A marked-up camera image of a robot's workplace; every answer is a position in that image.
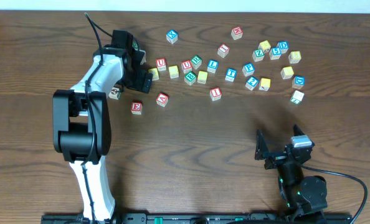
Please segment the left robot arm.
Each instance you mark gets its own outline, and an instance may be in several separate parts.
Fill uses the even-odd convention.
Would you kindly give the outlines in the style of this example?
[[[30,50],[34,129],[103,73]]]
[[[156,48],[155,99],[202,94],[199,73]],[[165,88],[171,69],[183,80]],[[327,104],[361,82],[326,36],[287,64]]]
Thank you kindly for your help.
[[[143,69],[146,52],[126,30],[114,30],[111,42],[99,46],[84,77],[52,98],[53,142],[75,172],[84,209],[78,218],[55,217],[52,223],[115,223],[106,156],[111,146],[107,99],[115,85],[148,93],[152,74]]]

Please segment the red E block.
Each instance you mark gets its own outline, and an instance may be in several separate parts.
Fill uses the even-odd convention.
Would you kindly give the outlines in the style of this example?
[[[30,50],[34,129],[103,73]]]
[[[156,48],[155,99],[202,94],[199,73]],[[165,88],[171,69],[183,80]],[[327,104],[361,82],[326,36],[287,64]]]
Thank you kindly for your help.
[[[143,110],[143,104],[140,102],[132,102],[131,113],[141,115]]]

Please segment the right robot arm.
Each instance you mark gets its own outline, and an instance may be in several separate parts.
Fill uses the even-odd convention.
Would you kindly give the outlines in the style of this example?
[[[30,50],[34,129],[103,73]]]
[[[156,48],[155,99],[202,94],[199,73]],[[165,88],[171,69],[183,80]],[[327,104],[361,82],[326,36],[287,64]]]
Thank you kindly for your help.
[[[326,180],[318,175],[305,176],[302,165],[311,159],[314,142],[297,126],[293,126],[290,144],[280,152],[271,152],[260,130],[256,133],[256,161],[264,161],[264,169],[278,171],[278,187],[288,204],[290,218],[320,212],[328,206]]]

